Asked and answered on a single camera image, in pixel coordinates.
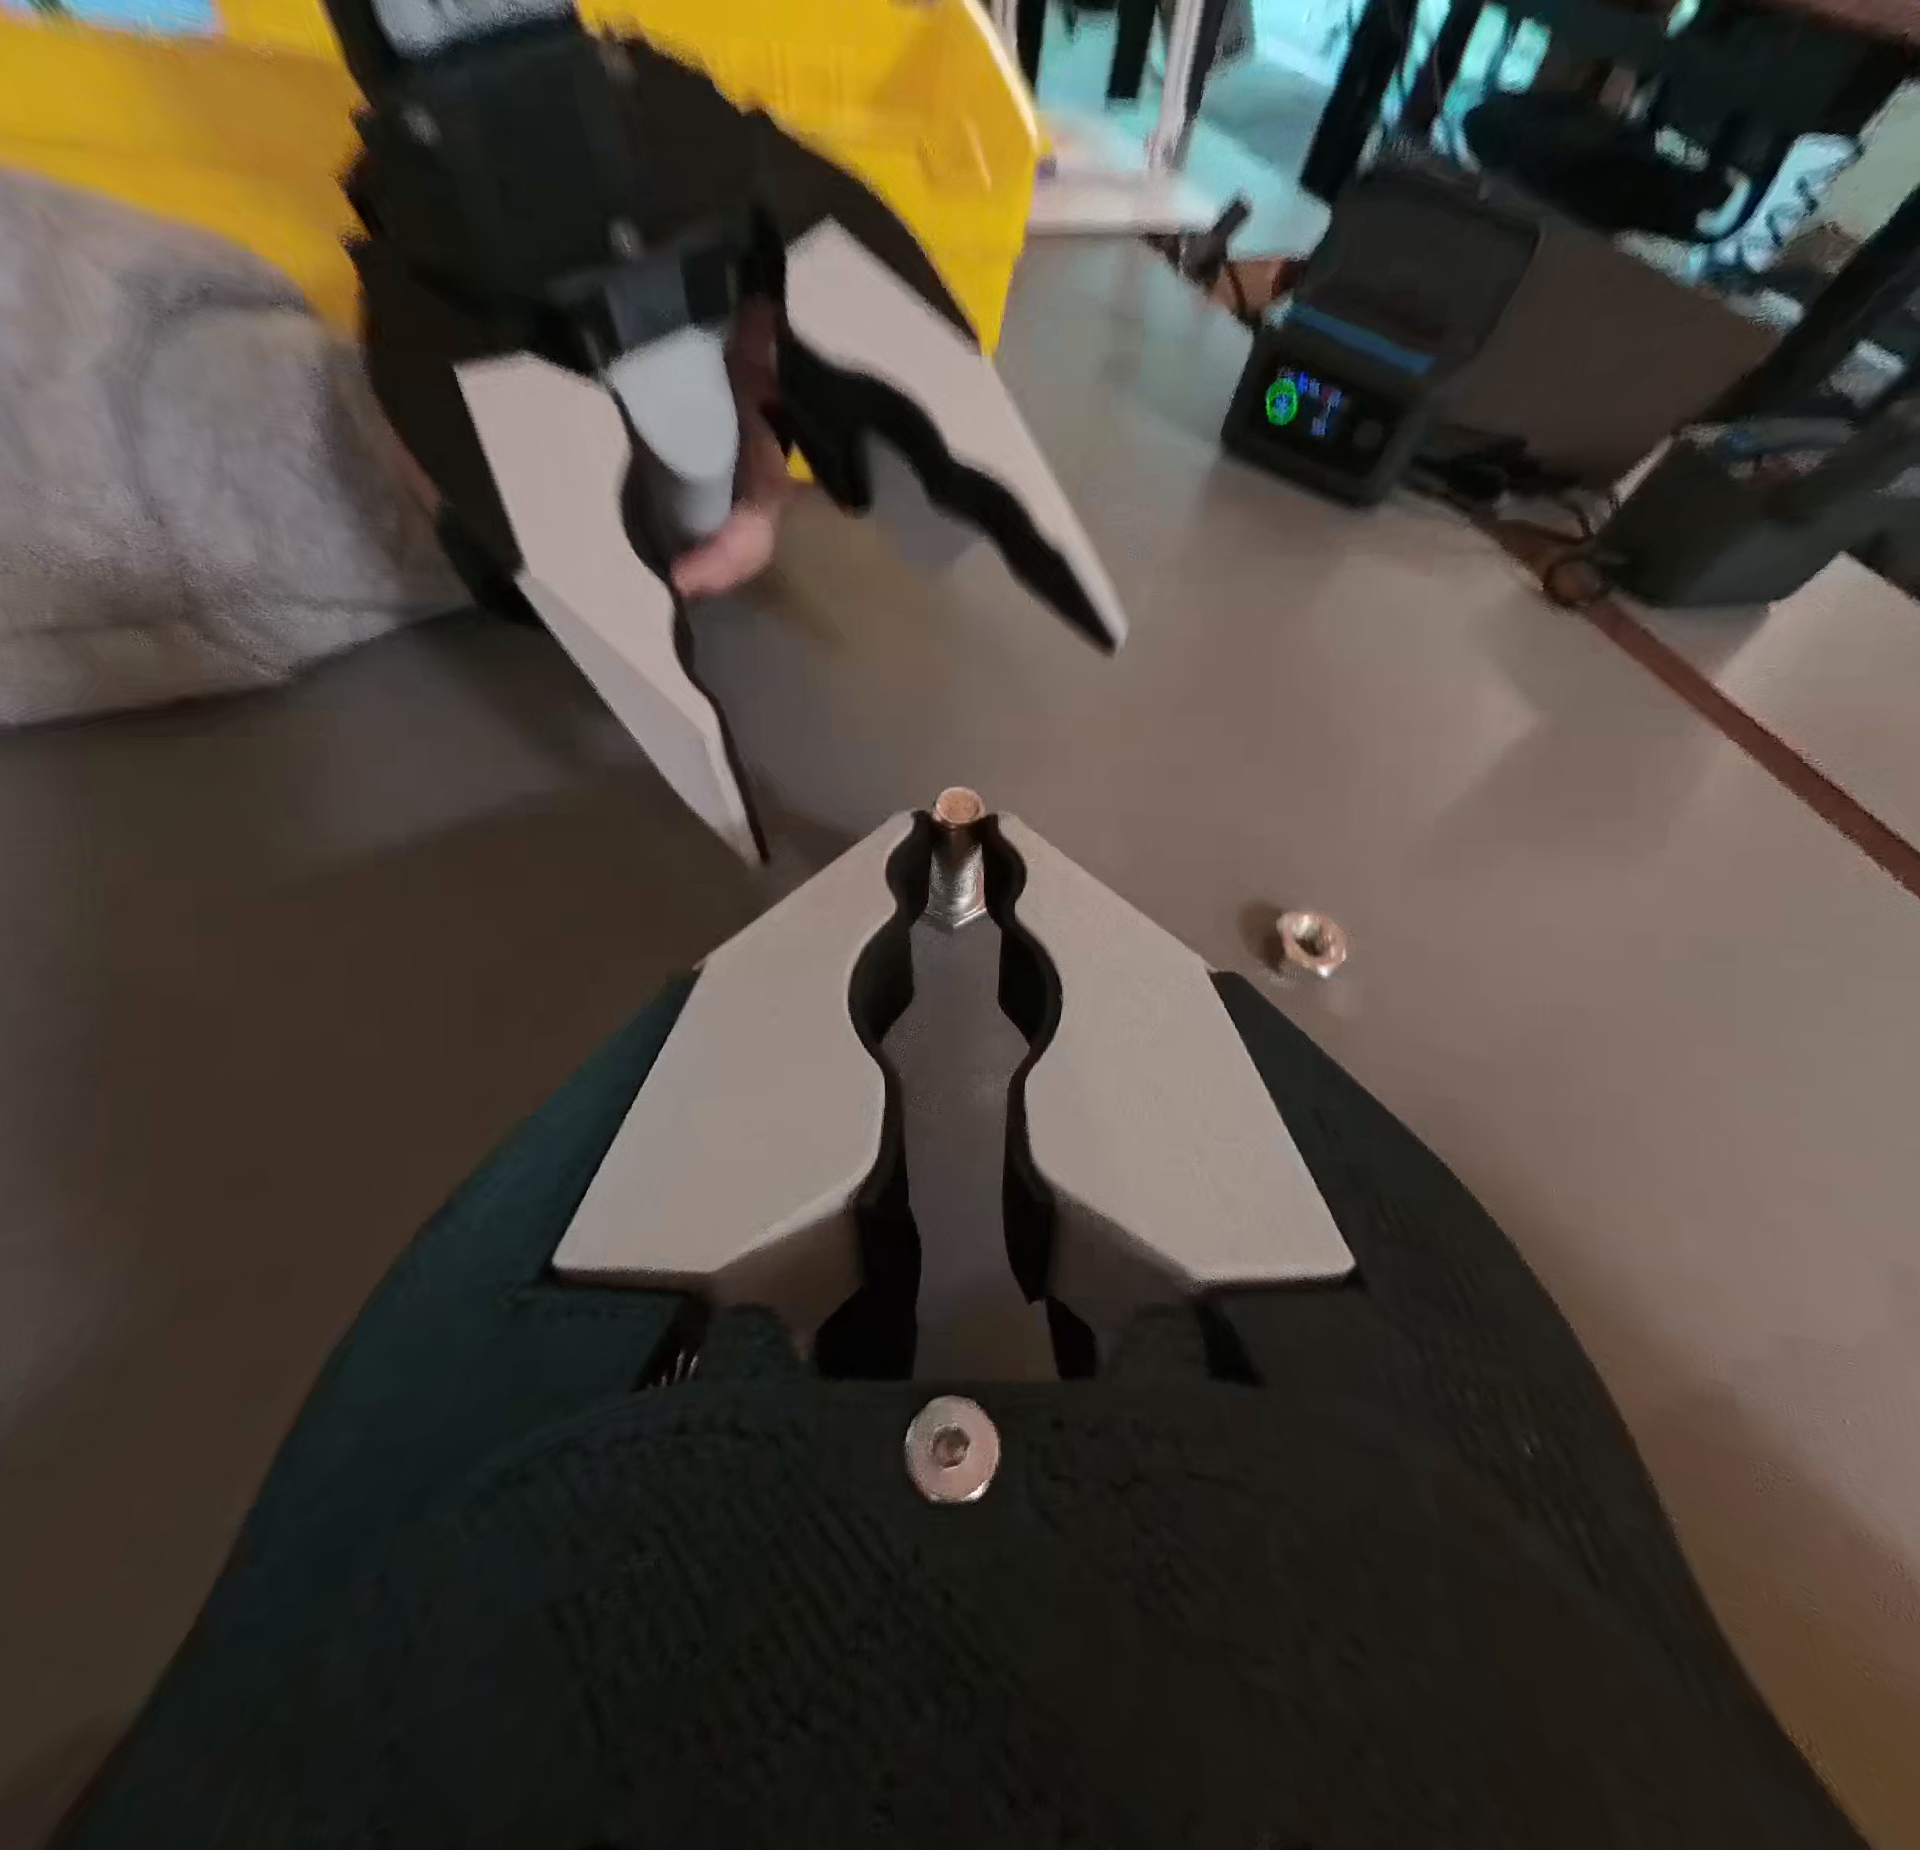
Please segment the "black equipment box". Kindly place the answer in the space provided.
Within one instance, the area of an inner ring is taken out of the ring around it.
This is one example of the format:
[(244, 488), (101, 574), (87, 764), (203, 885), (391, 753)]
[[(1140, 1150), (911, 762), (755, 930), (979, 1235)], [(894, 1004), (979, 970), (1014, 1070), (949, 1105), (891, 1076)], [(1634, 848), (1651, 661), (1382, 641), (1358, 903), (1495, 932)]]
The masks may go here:
[(1849, 558), (1918, 592), (1918, 390), (1683, 429), (1589, 544), (1608, 589), (1665, 611), (1756, 609)]

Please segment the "metal hex bolt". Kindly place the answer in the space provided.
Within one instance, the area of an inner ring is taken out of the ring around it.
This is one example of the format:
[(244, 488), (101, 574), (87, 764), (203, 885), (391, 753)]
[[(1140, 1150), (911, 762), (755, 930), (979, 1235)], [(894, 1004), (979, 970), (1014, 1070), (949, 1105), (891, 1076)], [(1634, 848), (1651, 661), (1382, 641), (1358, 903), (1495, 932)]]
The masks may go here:
[(969, 784), (947, 784), (926, 813), (924, 922), (955, 933), (989, 913), (982, 830), (987, 805)]

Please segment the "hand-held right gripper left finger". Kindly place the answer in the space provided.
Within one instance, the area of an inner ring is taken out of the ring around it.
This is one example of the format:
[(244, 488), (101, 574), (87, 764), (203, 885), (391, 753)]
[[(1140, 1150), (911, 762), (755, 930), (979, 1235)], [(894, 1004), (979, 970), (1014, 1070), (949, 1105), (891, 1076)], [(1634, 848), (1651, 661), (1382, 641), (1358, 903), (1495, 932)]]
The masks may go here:
[(767, 1308), (830, 1376), (906, 1376), (920, 1232), (885, 1041), (919, 918), (920, 815), (899, 813), (713, 951), (556, 1276)]

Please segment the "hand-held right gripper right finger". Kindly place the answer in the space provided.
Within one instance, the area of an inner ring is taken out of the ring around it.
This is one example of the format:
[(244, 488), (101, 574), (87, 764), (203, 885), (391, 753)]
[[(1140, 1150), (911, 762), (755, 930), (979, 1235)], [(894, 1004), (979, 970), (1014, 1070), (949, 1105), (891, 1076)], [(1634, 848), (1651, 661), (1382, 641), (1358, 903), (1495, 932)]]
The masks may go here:
[(1000, 1231), (1057, 1375), (1095, 1375), (1142, 1308), (1349, 1282), (1209, 962), (1011, 815), (990, 819), (990, 918), (1024, 1043)]

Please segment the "black portable power station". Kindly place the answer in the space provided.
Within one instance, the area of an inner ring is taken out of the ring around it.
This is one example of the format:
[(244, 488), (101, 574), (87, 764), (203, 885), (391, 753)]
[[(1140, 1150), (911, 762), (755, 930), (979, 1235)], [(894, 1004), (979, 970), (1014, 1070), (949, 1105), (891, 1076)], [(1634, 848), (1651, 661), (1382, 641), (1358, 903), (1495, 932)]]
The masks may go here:
[(1536, 206), (1436, 158), (1359, 173), (1253, 329), (1222, 451), (1377, 506), (1413, 471), (1446, 387), (1500, 327), (1541, 235)]

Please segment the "person's left hand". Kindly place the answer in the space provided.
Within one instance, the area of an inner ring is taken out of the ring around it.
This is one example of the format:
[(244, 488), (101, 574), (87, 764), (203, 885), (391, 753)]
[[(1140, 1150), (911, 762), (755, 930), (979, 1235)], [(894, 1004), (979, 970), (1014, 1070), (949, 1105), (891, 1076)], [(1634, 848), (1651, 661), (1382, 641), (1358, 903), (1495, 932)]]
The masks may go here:
[(765, 570), (777, 554), (780, 520), (800, 488), (771, 417), (778, 408), (771, 357), (735, 346), (727, 373), (738, 421), (731, 506), (670, 567), (667, 581), (682, 599), (722, 593)]

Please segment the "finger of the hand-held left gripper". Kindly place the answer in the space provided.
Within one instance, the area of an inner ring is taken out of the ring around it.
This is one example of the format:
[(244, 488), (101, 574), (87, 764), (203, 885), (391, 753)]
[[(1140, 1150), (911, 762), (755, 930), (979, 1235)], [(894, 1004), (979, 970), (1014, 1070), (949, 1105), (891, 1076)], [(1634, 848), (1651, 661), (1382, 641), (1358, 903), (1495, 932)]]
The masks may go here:
[(517, 589), (660, 779), (740, 861), (765, 845), (729, 731), (684, 649), (681, 600), (625, 521), (633, 460), (610, 390), (515, 352), (454, 367), (513, 530)]
[(1118, 589), (990, 359), (834, 221), (785, 246), (778, 390), (812, 480), (908, 564), (987, 542), (1047, 613), (1122, 647)]

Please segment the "yellow plastic bin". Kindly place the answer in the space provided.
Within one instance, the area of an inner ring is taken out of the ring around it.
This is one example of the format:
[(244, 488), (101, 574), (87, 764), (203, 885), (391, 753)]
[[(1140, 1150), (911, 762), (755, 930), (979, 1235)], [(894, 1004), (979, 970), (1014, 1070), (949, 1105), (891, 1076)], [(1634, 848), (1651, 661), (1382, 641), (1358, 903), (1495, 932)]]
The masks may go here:
[[(1039, 125), (979, 0), (574, 0), (702, 69), (870, 184), (993, 357)], [(355, 84), (319, 0), (210, 0), (210, 35), (4, 8), (4, 170), (202, 227), (339, 315), (360, 288), (344, 179)], [(782, 254), (769, 301), (780, 324)]]

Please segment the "black chair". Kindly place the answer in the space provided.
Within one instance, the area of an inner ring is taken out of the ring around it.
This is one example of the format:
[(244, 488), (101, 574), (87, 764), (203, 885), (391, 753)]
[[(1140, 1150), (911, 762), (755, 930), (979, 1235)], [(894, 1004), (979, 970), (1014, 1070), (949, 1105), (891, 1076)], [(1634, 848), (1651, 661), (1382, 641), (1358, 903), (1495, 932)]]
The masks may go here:
[(1737, 0), (1365, 0), (1299, 183), (1332, 206), (1431, 149), (1594, 228), (1721, 244), (1808, 138), (1859, 140), (1916, 61)]

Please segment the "white metal stand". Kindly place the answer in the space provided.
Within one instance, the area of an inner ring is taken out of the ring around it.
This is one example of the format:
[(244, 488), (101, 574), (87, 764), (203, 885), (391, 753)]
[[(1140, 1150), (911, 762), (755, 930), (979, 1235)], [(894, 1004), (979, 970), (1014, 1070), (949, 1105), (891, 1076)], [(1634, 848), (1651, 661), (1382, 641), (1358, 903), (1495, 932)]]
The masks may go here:
[[(994, 32), (1018, 54), (1019, 0), (989, 0)], [(1228, 0), (1170, 0), (1159, 99), (1152, 127), (1130, 136), (1114, 118), (1041, 113), (1043, 152), (1027, 214), (1030, 240), (1182, 238), (1218, 206), (1185, 173)]]

